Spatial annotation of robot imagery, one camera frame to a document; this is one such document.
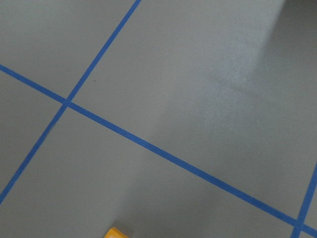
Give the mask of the orange trapezoid block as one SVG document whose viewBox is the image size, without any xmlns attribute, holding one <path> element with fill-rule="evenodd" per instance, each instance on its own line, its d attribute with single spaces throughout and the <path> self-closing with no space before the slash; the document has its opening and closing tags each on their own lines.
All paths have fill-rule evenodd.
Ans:
<svg viewBox="0 0 317 238">
<path fill-rule="evenodd" d="M 110 228 L 105 234 L 104 238 L 129 238 L 125 233 L 116 227 Z"/>
</svg>

